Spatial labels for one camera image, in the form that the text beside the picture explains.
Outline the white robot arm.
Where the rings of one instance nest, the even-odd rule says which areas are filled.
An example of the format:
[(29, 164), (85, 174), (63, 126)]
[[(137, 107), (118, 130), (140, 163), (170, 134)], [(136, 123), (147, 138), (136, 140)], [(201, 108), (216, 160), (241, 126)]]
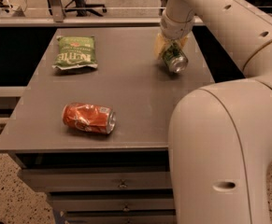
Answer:
[(178, 224), (270, 224), (272, 15), (245, 0), (168, 0), (166, 38), (199, 17), (243, 73), (199, 88), (175, 107), (168, 129)]

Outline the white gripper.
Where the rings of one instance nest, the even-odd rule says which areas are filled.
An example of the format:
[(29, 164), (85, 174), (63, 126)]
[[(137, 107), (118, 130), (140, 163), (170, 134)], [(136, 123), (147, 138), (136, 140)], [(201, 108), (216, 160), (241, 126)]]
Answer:
[(188, 40), (186, 35), (193, 29), (193, 22), (194, 18), (183, 22), (173, 21), (164, 10), (160, 21), (162, 34), (158, 34), (154, 42), (155, 58), (159, 59), (162, 56), (162, 53), (170, 44), (171, 40), (177, 40), (176, 43), (183, 49)]

